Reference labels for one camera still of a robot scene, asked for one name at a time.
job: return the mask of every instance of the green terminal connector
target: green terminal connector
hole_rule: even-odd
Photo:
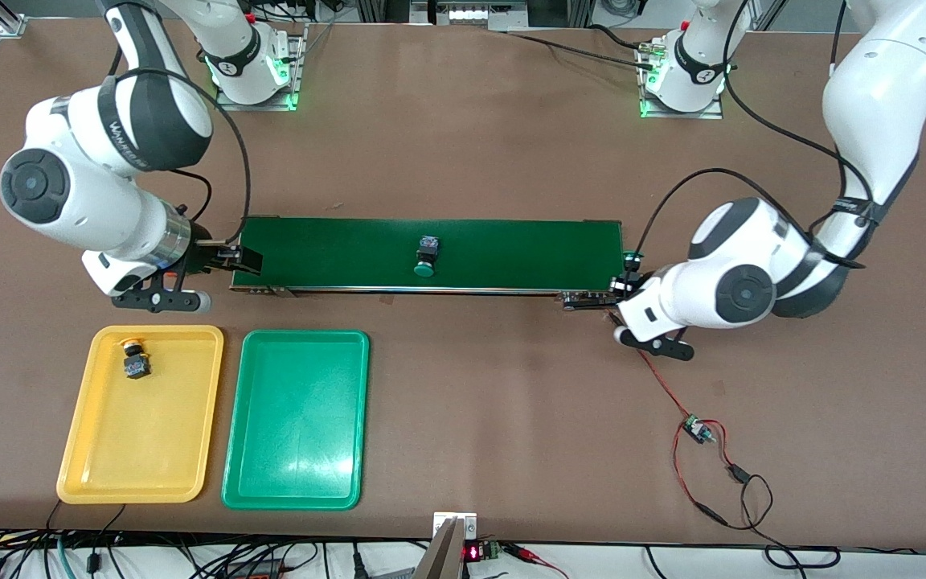
[[[703,444],[704,442],[713,442],[713,431],[704,422],[700,421],[694,414],[688,414],[684,419],[684,432],[688,433],[695,442]]]

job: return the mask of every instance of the metal post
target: metal post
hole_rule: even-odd
[[[459,579],[463,574],[463,543],[466,519],[447,518],[416,565],[412,579]]]
[[[0,36],[20,36],[23,33],[23,14],[16,14],[0,0]]]

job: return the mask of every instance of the component with teal cap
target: component with teal cap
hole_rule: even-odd
[[[412,272],[421,277],[434,275],[434,261],[438,259],[438,238],[425,235],[420,238],[420,247],[416,250],[416,267]]]

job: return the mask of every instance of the plastic tray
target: plastic tray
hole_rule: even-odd
[[[124,372],[139,338],[152,373]],[[55,491],[66,503],[183,503],[202,490],[223,335],[213,326],[108,326],[92,341]]]
[[[245,337],[222,499],[231,509],[359,502],[370,340],[351,330]]]

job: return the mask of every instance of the white surface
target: white surface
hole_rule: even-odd
[[[571,579],[655,579],[653,568],[643,547],[636,546],[591,546],[591,545],[526,545],[545,561],[556,565],[570,575]],[[175,549],[165,547],[122,547],[114,549],[117,563],[121,565],[125,579],[184,579],[190,577],[194,570],[191,564]],[[195,547],[199,564],[211,558],[221,556],[227,547]],[[381,575],[400,569],[416,567],[423,551],[409,543],[361,543],[359,551],[363,563],[371,576]],[[89,549],[67,551],[70,566],[77,579],[87,579],[84,572],[85,557]],[[313,552],[309,545],[298,545],[288,553],[287,564],[298,565]],[[96,573],[100,579],[119,579],[114,571],[108,554],[100,549],[102,569]],[[351,579],[352,545],[349,543],[331,543],[327,547],[328,564],[331,579]],[[758,578],[793,578],[795,572],[782,571],[771,567],[765,561],[764,554],[758,549],[713,549],[698,547],[653,547],[653,555],[659,568],[668,579],[710,578],[710,579],[745,579]],[[802,563],[820,563],[830,558],[830,554],[800,553]],[[49,568],[56,579],[63,578],[59,558],[55,550],[49,551]],[[12,572],[14,564],[6,566],[3,576]],[[500,572],[508,572],[506,579],[561,579],[552,569],[545,569],[521,563],[510,556],[500,556],[497,560],[482,561],[470,565],[470,576],[482,579]],[[843,553],[842,563],[832,569],[808,571],[811,579],[904,579],[914,577],[926,578],[926,556],[914,554],[882,553]],[[41,553],[33,554],[23,566],[19,579],[37,579],[45,576]],[[315,560],[297,571],[285,575],[287,579],[324,579],[323,550]]]

